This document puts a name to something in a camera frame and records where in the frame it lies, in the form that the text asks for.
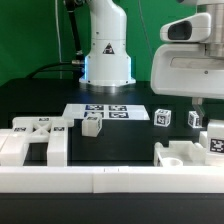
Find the green wall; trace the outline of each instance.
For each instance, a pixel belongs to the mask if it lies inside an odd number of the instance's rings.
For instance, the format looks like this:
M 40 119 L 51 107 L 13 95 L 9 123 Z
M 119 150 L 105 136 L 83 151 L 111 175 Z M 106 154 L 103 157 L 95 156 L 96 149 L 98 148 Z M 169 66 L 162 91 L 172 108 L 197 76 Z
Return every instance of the green wall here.
M 149 80 L 151 59 L 141 25 L 137 0 L 114 0 L 127 13 L 127 52 L 134 61 L 134 77 Z M 187 17 L 194 8 L 179 5 L 175 0 L 141 0 L 143 16 L 153 53 L 162 44 L 159 30 L 163 24 Z M 25 77 L 34 69 L 58 62 L 54 0 L 0 1 L 0 85 Z M 90 48 L 90 18 L 88 7 L 76 12 L 84 53 Z M 74 58 L 74 46 L 63 1 L 59 0 L 59 17 L 63 60 Z M 47 77 L 59 78 L 58 74 Z

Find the white cube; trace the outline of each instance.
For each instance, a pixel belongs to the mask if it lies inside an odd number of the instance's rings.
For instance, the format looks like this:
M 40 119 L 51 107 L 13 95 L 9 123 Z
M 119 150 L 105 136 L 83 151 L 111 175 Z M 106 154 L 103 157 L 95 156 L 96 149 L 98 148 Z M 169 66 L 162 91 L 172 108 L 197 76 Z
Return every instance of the white cube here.
M 171 111 L 158 109 L 154 116 L 154 125 L 167 127 L 171 121 Z
M 97 137 L 102 128 L 102 115 L 100 113 L 90 113 L 82 121 L 82 135 Z
M 224 166 L 224 121 L 210 120 L 205 164 Z
M 201 125 L 199 124 L 199 116 L 196 111 L 189 111 L 188 124 L 192 128 L 201 128 Z

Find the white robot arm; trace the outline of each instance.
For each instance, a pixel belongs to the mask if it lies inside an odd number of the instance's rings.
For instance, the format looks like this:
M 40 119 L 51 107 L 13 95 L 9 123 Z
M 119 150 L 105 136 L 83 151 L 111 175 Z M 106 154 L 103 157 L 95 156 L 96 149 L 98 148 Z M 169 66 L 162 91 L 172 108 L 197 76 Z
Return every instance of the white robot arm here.
M 127 17 L 112 0 L 86 0 L 91 14 L 91 51 L 81 86 L 99 92 L 121 91 L 134 84 L 126 53 Z

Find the white platform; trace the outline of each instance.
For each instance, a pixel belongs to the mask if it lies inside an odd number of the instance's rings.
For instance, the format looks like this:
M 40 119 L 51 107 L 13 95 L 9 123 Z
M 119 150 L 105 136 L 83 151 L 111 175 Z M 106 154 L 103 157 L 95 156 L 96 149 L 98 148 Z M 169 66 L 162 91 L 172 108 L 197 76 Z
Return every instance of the white platform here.
M 12 130 L 0 130 L 0 193 L 224 193 L 224 168 L 204 164 L 206 132 L 196 144 L 157 143 L 159 167 L 66 167 L 72 125 L 64 118 L 16 118 Z M 22 166 L 31 142 L 49 142 L 48 166 Z M 167 157 L 183 163 L 164 163 Z

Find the white machine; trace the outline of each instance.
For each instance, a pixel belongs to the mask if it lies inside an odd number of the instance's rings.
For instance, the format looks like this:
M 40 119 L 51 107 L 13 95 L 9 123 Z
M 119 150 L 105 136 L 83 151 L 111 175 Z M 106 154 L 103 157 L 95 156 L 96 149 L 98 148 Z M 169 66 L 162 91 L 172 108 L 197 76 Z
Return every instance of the white machine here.
M 85 58 L 81 87 L 116 92 L 134 84 L 131 58 L 126 53 L 127 17 L 112 0 L 86 0 L 90 8 L 92 43 Z
M 202 98 L 224 99 L 224 0 L 178 2 L 197 5 L 197 13 L 161 28 L 161 39 L 170 44 L 155 54 L 152 89 L 193 97 L 193 105 L 201 105 Z

